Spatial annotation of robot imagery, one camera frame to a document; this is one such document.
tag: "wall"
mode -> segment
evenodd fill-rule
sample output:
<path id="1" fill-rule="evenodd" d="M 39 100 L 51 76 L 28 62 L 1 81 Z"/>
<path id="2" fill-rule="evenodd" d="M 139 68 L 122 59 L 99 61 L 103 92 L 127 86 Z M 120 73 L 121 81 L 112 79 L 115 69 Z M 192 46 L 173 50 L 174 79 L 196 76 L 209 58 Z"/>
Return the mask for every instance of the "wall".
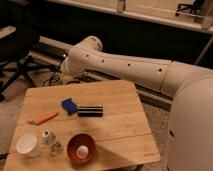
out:
<path id="1" fill-rule="evenodd" d="M 25 21 L 42 36 L 75 44 L 98 36 L 104 51 L 193 64 L 209 34 L 80 9 L 34 1 L 25 10 Z"/>

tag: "wooden tabletop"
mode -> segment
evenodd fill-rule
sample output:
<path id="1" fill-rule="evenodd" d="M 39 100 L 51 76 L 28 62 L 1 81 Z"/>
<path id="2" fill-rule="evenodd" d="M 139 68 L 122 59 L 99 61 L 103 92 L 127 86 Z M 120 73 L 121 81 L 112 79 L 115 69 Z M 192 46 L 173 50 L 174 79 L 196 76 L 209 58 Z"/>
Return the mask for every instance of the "wooden tabletop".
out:
<path id="1" fill-rule="evenodd" d="M 70 97 L 79 106 L 102 105 L 103 117 L 68 116 L 61 101 Z M 59 115 L 39 126 L 26 123 L 51 111 L 58 111 Z M 28 158 L 16 152 L 20 136 L 35 133 L 41 137 L 45 129 L 59 138 L 64 146 L 62 153 L 52 156 L 48 149 L 42 148 L 37 157 Z M 69 140 L 78 133 L 91 135 L 97 147 L 95 157 L 80 166 L 72 164 L 66 154 Z M 160 154 L 134 84 L 116 80 L 28 89 L 4 171 L 95 171 L 159 160 Z"/>

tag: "red bowl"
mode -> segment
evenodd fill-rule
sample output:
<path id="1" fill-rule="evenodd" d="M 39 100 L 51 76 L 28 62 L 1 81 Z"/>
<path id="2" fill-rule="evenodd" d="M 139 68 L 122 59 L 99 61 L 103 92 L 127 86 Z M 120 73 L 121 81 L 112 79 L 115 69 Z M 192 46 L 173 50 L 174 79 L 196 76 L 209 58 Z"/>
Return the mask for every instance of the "red bowl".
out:
<path id="1" fill-rule="evenodd" d="M 77 149 L 82 145 L 88 148 L 88 155 L 85 158 L 79 158 L 77 155 Z M 88 134 L 75 135 L 71 138 L 67 146 L 67 155 L 70 161 L 76 164 L 84 164 L 90 161 L 94 157 L 95 151 L 95 141 Z"/>

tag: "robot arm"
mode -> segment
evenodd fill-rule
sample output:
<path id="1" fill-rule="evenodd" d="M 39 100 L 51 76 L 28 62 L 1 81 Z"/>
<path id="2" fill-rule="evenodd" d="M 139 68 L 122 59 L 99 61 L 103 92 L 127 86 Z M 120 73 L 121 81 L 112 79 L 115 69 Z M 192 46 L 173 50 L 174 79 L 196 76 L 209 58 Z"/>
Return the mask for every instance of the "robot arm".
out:
<path id="1" fill-rule="evenodd" d="M 95 70 L 134 81 L 174 97 L 169 120 L 167 167 L 171 171 L 213 170 L 213 71 L 169 60 L 101 52 L 94 36 L 73 46 L 62 72 Z"/>
<path id="2" fill-rule="evenodd" d="M 107 54 L 95 36 L 89 36 L 69 50 L 62 72 L 78 76 L 94 70 L 135 82 L 148 89 L 173 97 L 183 81 L 209 69 L 170 60 Z"/>

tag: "orange handle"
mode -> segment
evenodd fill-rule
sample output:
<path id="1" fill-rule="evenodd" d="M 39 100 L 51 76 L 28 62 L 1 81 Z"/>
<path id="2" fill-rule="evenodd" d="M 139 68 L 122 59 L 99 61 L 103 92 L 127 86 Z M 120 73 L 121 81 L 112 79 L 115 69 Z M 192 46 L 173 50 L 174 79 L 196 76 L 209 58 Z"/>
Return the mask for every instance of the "orange handle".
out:
<path id="1" fill-rule="evenodd" d="M 58 115 L 58 112 L 52 112 L 52 113 L 43 114 L 43 115 L 39 116 L 38 118 L 36 118 L 35 124 L 39 125 L 39 124 L 41 124 L 43 122 L 46 122 L 49 119 L 54 118 L 57 115 Z"/>

